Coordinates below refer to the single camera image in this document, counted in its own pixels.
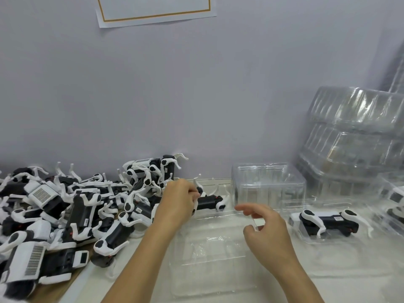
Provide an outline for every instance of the right hand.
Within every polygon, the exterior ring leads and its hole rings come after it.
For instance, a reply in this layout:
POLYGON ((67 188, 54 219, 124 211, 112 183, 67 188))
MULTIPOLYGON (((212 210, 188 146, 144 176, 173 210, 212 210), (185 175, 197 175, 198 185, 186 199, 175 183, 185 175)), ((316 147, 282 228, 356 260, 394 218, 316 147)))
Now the right hand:
POLYGON ((257 203, 238 204, 236 210, 252 218, 264 218, 265 225, 255 231, 252 225, 244 228, 244 237, 258 261, 276 278, 300 267, 290 239, 286 222, 269 206, 257 203))

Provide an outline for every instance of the paper sign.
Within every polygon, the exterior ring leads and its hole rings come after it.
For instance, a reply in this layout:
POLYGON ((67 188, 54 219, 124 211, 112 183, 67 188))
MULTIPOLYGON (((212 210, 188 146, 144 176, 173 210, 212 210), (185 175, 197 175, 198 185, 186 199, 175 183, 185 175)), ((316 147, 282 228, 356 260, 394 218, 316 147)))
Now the paper sign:
POLYGON ((216 0, 98 0, 100 28, 216 16, 216 0))

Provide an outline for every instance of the white table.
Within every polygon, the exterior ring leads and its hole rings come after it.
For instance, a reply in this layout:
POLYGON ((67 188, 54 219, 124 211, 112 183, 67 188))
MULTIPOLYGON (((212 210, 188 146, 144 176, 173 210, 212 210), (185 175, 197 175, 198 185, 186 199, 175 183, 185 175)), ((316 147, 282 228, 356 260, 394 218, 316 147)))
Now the white table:
MULTIPOLYGON (((217 194, 224 195, 224 184, 229 184, 230 180, 203 180, 200 181, 206 187, 206 191, 213 189, 214 183, 220 184, 217 194)), ((257 219, 257 225, 263 224, 260 219, 257 219)), ((125 247, 116 258, 115 273, 120 272, 127 264, 141 239, 131 239, 130 244, 125 247)), ((155 287, 155 293, 152 301, 164 302, 169 301, 168 292, 166 289, 166 281, 168 277, 168 265, 164 260, 160 270, 159 278, 155 287)), ((199 302, 286 302, 286 298, 280 288, 278 282, 271 276, 266 277, 263 281, 265 290, 253 290, 250 292, 240 292, 234 294, 210 296, 208 298, 192 298, 188 300, 180 300, 181 302, 199 303, 199 302)), ((377 276, 367 278, 313 278, 318 290, 327 303, 381 303, 384 302, 380 290, 381 287, 387 284, 389 276, 377 276)), ((99 303, 113 285, 114 281, 105 276, 105 269, 95 267, 89 263, 87 267, 80 273, 78 278, 71 285, 59 303, 99 303)))

